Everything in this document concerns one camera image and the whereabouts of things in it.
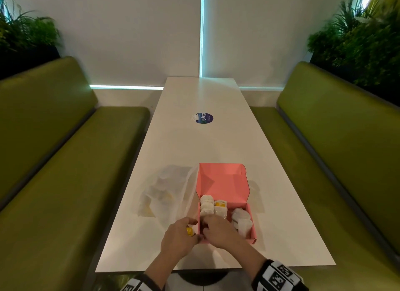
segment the green upholstery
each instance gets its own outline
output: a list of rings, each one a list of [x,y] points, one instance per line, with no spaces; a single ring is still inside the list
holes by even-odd
[[[72,57],[0,81],[0,201],[96,104]]]
[[[400,253],[400,110],[305,62],[278,105]]]
[[[400,290],[392,263],[276,109],[252,111],[337,264],[294,271],[310,290]]]
[[[149,116],[98,109],[0,212],[2,291],[80,289]]]

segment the sticker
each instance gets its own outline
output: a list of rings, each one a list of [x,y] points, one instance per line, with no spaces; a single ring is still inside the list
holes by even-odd
[[[214,117],[208,113],[197,113],[195,116],[193,116],[193,120],[199,124],[208,124],[212,122],[213,119]]]

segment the yellow tag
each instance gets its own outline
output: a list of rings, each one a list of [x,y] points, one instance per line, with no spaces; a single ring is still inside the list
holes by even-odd
[[[188,232],[189,236],[193,236],[194,235],[193,229],[191,227],[187,227],[186,231]]]

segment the bench backrest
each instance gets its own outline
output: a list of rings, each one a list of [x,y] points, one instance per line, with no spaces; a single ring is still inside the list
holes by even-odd
[[[72,57],[0,81],[0,202],[96,104]]]
[[[400,252],[400,109],[306,62],[277,104]]]

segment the open cardboard box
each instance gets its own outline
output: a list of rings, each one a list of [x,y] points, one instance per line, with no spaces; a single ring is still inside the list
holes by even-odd
[[[253,226],[247,234],[246,240],[254,244],[257,240],[254,228],[253,216],[247,199],[250,194],[246,177],[246,168],[242,164],[200,163],[197,176],[196,193],[199,198],[203,195],[211,195],[215,201],[222,199],[227,201],[227,220],[232,221],[232,211],[236,208],[246,210],[251,217]],[[202,234],[200,221],[200,203],[198,204],[197,218],[199,221],[198,234]]]

